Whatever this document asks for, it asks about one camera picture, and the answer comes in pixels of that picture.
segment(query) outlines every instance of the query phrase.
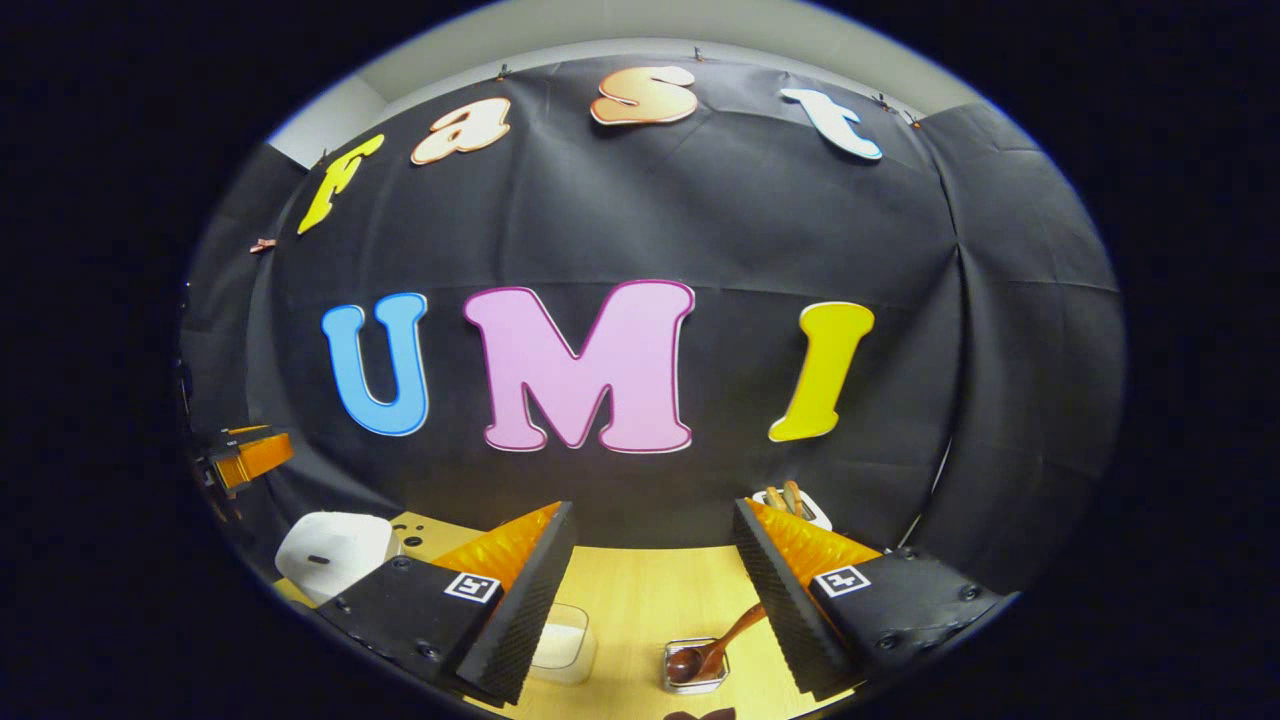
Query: letter i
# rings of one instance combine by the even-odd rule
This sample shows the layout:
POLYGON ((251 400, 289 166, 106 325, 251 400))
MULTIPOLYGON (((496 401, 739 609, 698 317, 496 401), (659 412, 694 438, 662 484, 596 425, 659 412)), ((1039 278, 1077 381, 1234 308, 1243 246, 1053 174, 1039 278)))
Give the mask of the letter i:
POLYGON ((819 302, 800 313, 800 329, 809 336, 809 350, 787 414, 769 428, 769 439, 803 439, 835 429, 840 421, 836 400, 849 364, 859 341, 874 324, 872 311, 852 302, 819 302))

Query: black fabric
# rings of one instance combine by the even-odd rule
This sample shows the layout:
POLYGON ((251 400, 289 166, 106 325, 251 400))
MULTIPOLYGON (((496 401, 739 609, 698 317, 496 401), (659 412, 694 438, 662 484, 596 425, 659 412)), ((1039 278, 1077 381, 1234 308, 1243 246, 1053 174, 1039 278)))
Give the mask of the black fabric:
MULTIPOLYGON (((869 544, 896 546, 924 511, 913 543, 1005 592, 1069 527, 1106 460, 1124 346, 1105 251, 1052 164, 987 108, 913 129, 869 99, 790 73, 626 56, 458 90, 330 156, 379 132, 381 149, 300 237, 323 172, 306 178, 259 265, 244 388, 255 421, 301 439, 270 479, 287 516, 408 509, 488 529, 572 500, 582 544, 728 544, 731 500, 795 478, 838 530, 869 544), (669 126, 595 124, 599 81, 646 64, 689 69, 698 110, 669 126), (824 141, 780 96, 786 87, 852 109, 883 159, 824 141), (410 163, 431 122, 494 96, 512 101, 506 137, 410 163), (609 290, 643 278, 696 292, 678 356, 692 446, 611 452, 596 439, 608 404, 579 450, 554 436, 530 454, 485 445, 488 378, 466 299, 530 287, 580 348, 609 290), (347 415, 320 332, 332 307, 371 316, 394 292, 429 302, 419 332, 430 415, 407 437, 347 415), (768 428, 805 355, 799 314, 820 301, 861 304, 876 327, 836 429, 773 443, 768 428)), ((381 325, 367 322, 361 345, 370 391, 393 396, 381 325)), ((536 406, 532 415, 547 427, 536 406)))
MULTIPOLYGON (((189 370, 191 430, 214 436, 223 428, 253 424, 246 393, 247 328, 261 255, 248 249, 279 229, 306 168, 271 147, 259 146, 214 210, 187 277, 188 297, 179 329, 179 352, 189 370)), ((292 428, 279 428, 288 432, 292 428)), ((297 433, 291 439, 297 442, 297 433)), ((297 516, 285 516, 268 478, 242 487, 237 543, 255 571, 275 579, 275 550, 297 516)))
POLYGON ((1120 292, 1079 199, 989 108, 928 118, 965 282, 954 442, 913 543, 1000 592, 1083 512, 1123 406, 1120 292))

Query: small glass dish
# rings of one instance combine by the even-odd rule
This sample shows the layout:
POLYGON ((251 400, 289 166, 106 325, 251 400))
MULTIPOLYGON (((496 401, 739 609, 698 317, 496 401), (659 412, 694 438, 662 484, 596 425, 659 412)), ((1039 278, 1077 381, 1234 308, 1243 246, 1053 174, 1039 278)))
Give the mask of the small glass dish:
POLYGON ((672 683, 671 678, 667 676, 667 661, 671 660, 671 656, 675 655, 676 651, 686 647, 701 647, 713 642, 716 642, 716 638, 690 638, 686 641, 671 641, 667 643, 666 652, 662 655, 662 689, 676 694, 699 694, 709 693, 721 687, 724 678, 728 678, 728 652, 724 653, 724 661, 721 664, 719 675, 709 680, 699 680, 696 683, 672 683))
POLYGON ((595 661, 595 637, 591 634, 586 611, 572 605, 552 605, 543 625, 529 676, 577 685, 586 682, 595 661))

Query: pink letter m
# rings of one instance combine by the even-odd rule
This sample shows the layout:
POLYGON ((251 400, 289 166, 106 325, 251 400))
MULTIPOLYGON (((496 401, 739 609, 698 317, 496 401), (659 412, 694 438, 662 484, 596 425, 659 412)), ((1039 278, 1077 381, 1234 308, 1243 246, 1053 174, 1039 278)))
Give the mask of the pink letter m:
POLYGON ((500 287, 472 295, 463 315, 480 328, 493 398, 485 442, 515 452, 547 446, 547 433, 529 419, 527 389, 568 447, 586 442, 605 392, 613 416, 600 430, 604 447, 689 447, 694 433, 680 421, 676 352, 680 324, 692 310, 694 291, 684 284, 622 283, 604 300, 579 356, 534 291, 500 287))

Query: letter u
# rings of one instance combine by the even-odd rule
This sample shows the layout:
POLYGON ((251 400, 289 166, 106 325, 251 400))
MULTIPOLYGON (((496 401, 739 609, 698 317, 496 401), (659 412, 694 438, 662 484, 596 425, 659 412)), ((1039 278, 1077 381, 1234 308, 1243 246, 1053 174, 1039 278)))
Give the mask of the letter u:
POLYGON ((329 357, 338 397, 353 420, 380 436, 407 436, 426 421, 426 373, 417 340, 417 320, 426 314, 426 297, 416 292, 388 295, 374 306, 374 316, 387 328, 396 400, 380 402, 369 392, 360 354, 360 328, 365 311, 340 305, 324 314, 320 329, 329 338, 329 357))

